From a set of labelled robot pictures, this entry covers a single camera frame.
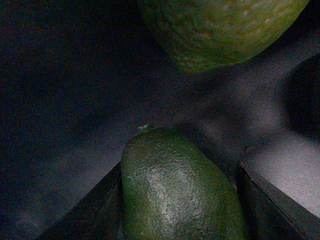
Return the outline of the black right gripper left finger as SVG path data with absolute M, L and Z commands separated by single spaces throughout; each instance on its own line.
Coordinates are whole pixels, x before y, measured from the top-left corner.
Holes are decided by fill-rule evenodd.
M 122 197 L 118 163 L 65 216 L 44 231 L 38 240 L 117 240 Z

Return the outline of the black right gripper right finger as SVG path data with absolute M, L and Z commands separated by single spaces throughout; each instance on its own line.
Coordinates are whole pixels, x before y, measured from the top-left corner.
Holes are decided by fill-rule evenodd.
M 236 188 L 253 240 L 318 240 L 320 218 L 239 161 Z

